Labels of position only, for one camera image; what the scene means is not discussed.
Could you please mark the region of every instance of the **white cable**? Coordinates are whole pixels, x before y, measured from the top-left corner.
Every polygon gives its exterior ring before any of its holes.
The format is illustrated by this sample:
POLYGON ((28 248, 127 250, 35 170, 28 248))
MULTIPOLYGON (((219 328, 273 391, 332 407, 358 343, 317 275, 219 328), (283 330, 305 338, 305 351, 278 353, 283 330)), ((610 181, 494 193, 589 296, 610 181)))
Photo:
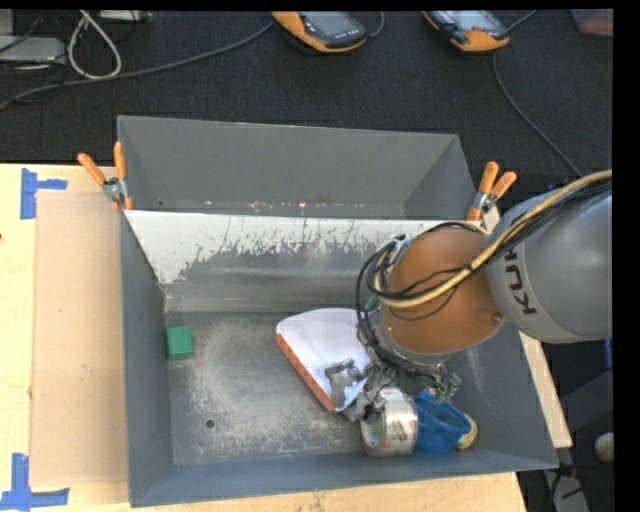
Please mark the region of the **white cable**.
POLYGON ((69 63, 71 64, 73 69, 75 69, 78 72, 78 74, 80 74, 84 78, 89 78, 90 80, 97 80, 101 78, 110 78, 110 77, 116 76, 118 73, 120 73, 120 70, 122 69, 122 60, 120 59, 120 53, 118 52, 116 45, 113 43, 111 38, 109 38, 109 36, 105 33, 105 31, 102 30, 102 27, 98 24, 98 22, 96 22, 87 11, 80 9, 80 12, 82 13, 82 19, 76 25, 76 28, 74 29, 73 34, 71 34, 71 39, 69 40, 69 44, 67 46, 67 52, 69 54, 69 63), (78 64, 75 61, 75 58, 73 57, 73 50, 76 46, 76 43, 78 42, 78 37, 80 36, 81 32, 89 28, 89 25, 93 26, 96 32, 100 34, 100 37, 102 37, 102 39, 104 39, 104 41, 109 45, 109 48, 111 48, 111 51, 113 52, 113 55, 116 58, 115 69, 111 73, 108 73, 106 75, 92 75, 90 73, 87 73, 85 70, 80 68, 80 66, 78 66, 78 64))

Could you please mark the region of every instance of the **bin floor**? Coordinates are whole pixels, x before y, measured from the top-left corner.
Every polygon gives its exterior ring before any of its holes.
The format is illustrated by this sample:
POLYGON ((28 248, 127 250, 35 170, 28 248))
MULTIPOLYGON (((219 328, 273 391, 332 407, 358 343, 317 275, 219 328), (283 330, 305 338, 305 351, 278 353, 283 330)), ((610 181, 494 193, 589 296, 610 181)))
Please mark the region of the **bin floor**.
POLYGON ((286 316, 167 316, 195 353, 168 362, 174 464, 362 450, 357 424, 324 409, 275 344, 286 316))

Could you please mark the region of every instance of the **power cable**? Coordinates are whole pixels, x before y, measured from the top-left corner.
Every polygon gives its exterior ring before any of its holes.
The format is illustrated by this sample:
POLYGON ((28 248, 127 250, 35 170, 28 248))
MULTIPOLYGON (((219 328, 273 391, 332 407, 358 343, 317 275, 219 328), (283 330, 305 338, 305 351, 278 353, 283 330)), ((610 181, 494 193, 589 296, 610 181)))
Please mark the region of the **power cable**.
MULTIPOLYGON (((523 16, 521 19, 519 19, 518 21, 516 21, 515 23, 507 27, 506 32, 510 33, 513 29, 515 29, 516 27, 520 26, 522 23, 530 19, 537 12, 538 12, 537 9, 529 12, 528 14, 523 16)), ((496 78, 496 82, 498 83, 498 87, 500 88, 500 91, 502 92, 504 97, 507 99, 509 104, 513 107, 513 109, 538 134, 538 136, 540 136, 542 140, 544 140, 551 147, 551 149, 553 149, 560 156, 560 158, 562 158, 565 161, 565 163, 571 168, 571 170, 574 173, 576 173, 580 177, 584 176, 584 173, 580 169, 578 169, 578 167, 571 160, 569 160, 569 158, 560 150, 560 148, 558 148, 558 146, 556 146, 553 143, 553 141, 549 137, 547 137, 547 135, 545 135, 542 132, 542 130, 540 130, 540 128, 538 128, 538 126, 536 126, 536 124, 520 109, 520 107, 518 107, 516 102, 511 98, 504 84, 502 83, 502 80, 500 79, 500 75, 498 73, 497 53, 493 54, 492 63, 493 63, 493 74, 496 78)))
POLYGON ((253 41, 254 39, 257 39, 259 36, 261 36, 267 30, 269 30, 273 26, 274 23, 275 23, 275 21, 270 21, 269 23, 267 23, 267 25, 265 25, 263 28, 261 28, 257 32, 254 32, 252 35, 250 35, 248 37, 245 37, 244 39, 241 39, 240 41, 238 41, 236 43, 232 43, 230 45, 223 46, 222 48, 218 48, 216 50, 212 50, 212 51, 209 51, 209 52, 201 53, 200 55, 196 55, 194 57, 189 57, 189 58, 186 58, 186 59, 183 59, 183 60, 179 60, 179 61, 176 61, 176 62, 171 62, 171 63, 168 63, 168 64, 163 64, 163 65, 152 67, 152 68, 142 69, 142 70, 139 70, 139 71, 131 71, 129 73, 120 73, 120 74, 115 75, 115 76, 105 76, 105 77, 96 78, 96 79, 93 79, 93 80, 71 80, 71 81, 68 81, 68 82, 62 82, 62 83, 57 83, 57 84, 48 84, 48 85, 43 85, 41 87, 36 87, 34 89, 30 89, 28 91, 24 91, 24 92, 21 92, 19 94, 16 94, 15 96, 12 96, 10 99, 0 103, 0 112, 3 111, 4 109, 6 109, 9 105, 11 105, 13 103, 23 102, 23 100, 25 98, 28 98, 29 96, 31 96, 33 94, 40 94, 40 93, 43 93, 43 92, 50 91, 52 89, 63 89, 63 88, 67 88, 67 87, 76 87, 76 86, 80 86, 80 85, 103 83, 103 82, 109 82, 109 81, 113 81, 113 80, 120 80, 120 79, 124 79, 124 78, 133 78, 133 77, 148 75, 148 74, 151 74, 151 73, 158 73, 160 71, 166 71, 168 69, 175 69, 177 67, 185 66, 185 65, 191 64, 193 62, 204 60, 204 59, 207 59, 209 57, 213 57, 215 55, 219 55, 219 54, 227 52, 227 51, 235 50, 236 48, 239 48, 239 47, 241 47, 241 46, 253 41))

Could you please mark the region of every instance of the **orange clamp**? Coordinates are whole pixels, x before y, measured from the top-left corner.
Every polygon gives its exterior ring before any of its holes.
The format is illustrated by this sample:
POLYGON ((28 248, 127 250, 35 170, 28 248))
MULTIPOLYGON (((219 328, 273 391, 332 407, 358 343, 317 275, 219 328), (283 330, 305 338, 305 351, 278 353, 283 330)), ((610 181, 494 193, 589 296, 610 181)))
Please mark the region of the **orange clamp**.
POLYGON ((502 177, 498 177, 499 167, 496 162, 487 162, 478 186, 478 192, 473 200, 473 204, 467 212, 467 220, 480 220, 489 209, 509 190, 518 176, 513 171, 505 172, 502 177))

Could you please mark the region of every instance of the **black cable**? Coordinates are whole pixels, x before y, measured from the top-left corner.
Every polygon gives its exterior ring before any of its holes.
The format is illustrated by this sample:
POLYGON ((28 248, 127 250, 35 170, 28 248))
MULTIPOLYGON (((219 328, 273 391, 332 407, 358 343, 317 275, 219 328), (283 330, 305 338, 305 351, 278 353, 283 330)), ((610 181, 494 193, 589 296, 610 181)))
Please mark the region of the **black cable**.
POLYGON ((438 313, 439 311, 442 311, 447 304, 449 304, 449 301, 451 301, 451 299, 453 298, 453 296, 455 295, 455 293, 458 291, 459 285, 458 286, 454 286, 449 292, 449 296, 446 298, 446 300, 440 304, 435 310, 426 313, 424 315, 421 316, 416 316, 413 318, 406 318, 404 316, 399 315, 398 313, 396 313, 392 307, 389 307, 389 312, 395 316, 396 318, 403 320, 405 322, 418 322, 419 320, 424 320, 425 318, 429 318, 430 316, 435 315, 436 313, 438 313))
MULTIPOLYGON (((525 15, 522 19, 516 21, 511 26, 509 26, 506 29, 506 32, 511 32, 513 29, 518 27, 520 24, 524 23, 529 18, 531 18, 536 12, 538 12, 537 9, 531 11, 530 13, 525 15)), ((500 91, 502 92, 504 97, 507 99, 509 104, 520 115, 520 117, 522 117, 522 119, 538 134, 538 136, 540 138, 542 138, 542 140, 544 140, 551 147, 551 149, 553 149, 558 154, 558 156, 560 156, 560 158, 562 158, 565 161, 565 163, 571 168, 571 170, 573 172, 575 172, 580 177, 584 176, 584 173, 580 169, 578 169, 578 167, 571 160, 569 160, 569 158, 560 150, 560 148, 558 148, 558 146, 556 146, 553 143, 553 141, 551 141, 551 139, 549 139, 549 137, 547 137, 542 132, 542 130, 540 130, 540 128, 538 128, 538 126, 536 126, 536 124, 531 119, 529 119, 529 117, 520 109, 520 107, 518 107, 516 102, 511 98, 511 96, 507 92, 507 89, 505 88, 504 84, 502 83, 502 80, 500 79, 500 75, 498 73, 497 55, 498 55, 497 53, 494 53, 493 56, 492 56, 493 74, 495 76, 496 82, 498 83, 498 87, 500 88, 500 91)))
POLYGON ((270 21, 267 25, 265 25, 263 28, 261 28, 260 30, 258 30, 257 32, 255 32, 254 34, 236 42, 236 43, 232 43, 230 45, 224 46, 222 48, 218 48, 217 50, 212 50, 210 52, 205 52, 205 53, 201 53, 200 55, 196 55, 194 57, 189 57, 187 59, 183 59, 183 60, 179 60, 176 62, 171 62, 169 64, 163 64, 161 66, 156 66, 153 68, 148 68, 148 69, 142 69, 139 71, 131 71, 129 73, 120 73, 116 76, 110 76, 110 77, 104 77, 104 78, 97 78, 94 80, 72 80, 69 82, 62 82, 59 84, 49 84, 49 85, 44 85, 42 87, 37 87, 35 89, 30 89, 28 91, 19 93, 15 96, 13 96, 11 99, 4 101, 3 103, 0 103, 0 112, 2 110, 4 110, 5 108, 7 108, 9 105, 11 105, 12 103, 19 103, 22 102, 22 100, 24 100, 24 98, 27 98, 29 96, 31 96, 32 94, 39 94, 42 92, 47 92, 50 91, 51 89, 63 89, 63 88, 67 88, 67 87, 75 87, 75 86, 79 86, 79 85, 89 85, 89 84, 95 84, 95 83, 103 83, 103 82, 109 82, 112 80, 120 80, 120 79, 124 79, 124 78, 132 78, 132 77, 138 77, 138 76, 143 76, 143 75, 148 75, 151 73, 158 73, 160 71, 166 71, 168 69, 175 69, 179 66, 184 66, 186 64, 191 64, 193 62, 197 62, 199 60, 203 60, 209 57, 213 57, 215 55, 219 55, 223 52, 226 51, 231 51, 231 50, 235 50, 236 48, 239 48, 240 46, 243 46, 244 44, 247 44, 251 41, 253 41, 254 39, 257 39, 259 36, 261 36, 262 34, 264 34, 267 30, 269 30, 273 24, 275 23, 275 21, 270 21))

